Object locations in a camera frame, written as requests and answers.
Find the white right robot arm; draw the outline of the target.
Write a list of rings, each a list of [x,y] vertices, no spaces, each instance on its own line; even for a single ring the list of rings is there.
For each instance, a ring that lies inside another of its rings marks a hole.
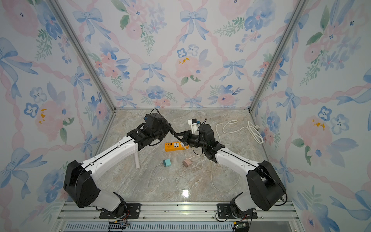
[[[243,217],[254,208],[269,211],[282,197],[287,197],[286,188],[270,162],[249,160],[232,152],[216,140],[209,124],[200,125],[198,134],[187,130],[175,133],[174,137],[191,148],[201,148],[207,159],[246,178],[248,191],[230,201],[231,211],[236,217]]]

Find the pink charger adapter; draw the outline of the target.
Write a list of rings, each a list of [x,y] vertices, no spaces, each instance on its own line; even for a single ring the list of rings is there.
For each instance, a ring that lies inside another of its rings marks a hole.
[[[185,166],[185,167],[189,167],[192,165],[192,162],[190,159],[184,159],[182,164]]]

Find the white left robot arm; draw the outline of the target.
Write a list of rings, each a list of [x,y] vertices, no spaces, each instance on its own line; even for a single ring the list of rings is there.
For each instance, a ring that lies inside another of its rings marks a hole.
[[[125,200],[118,193],[98,187],[96,181],[130,155],[134,155],[139,167],[138,153],[141,149],[152,145],[155,140],[162,141],[168,133],[175,133],[171,123],[159,112],[147,114],[144,120],[102,153],[83,162],[74,160],[68,164],[63,189],[79,208],[96,207],[108,211],[115,218],[127,213]]]

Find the teal charger adapter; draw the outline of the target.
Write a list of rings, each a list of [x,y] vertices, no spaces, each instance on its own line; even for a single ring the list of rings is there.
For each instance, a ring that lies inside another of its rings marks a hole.
[[[170,159],[165,159],[163,161],[163,166],[164,167],[170,167],[170,166],[172,166],[171,160]]]

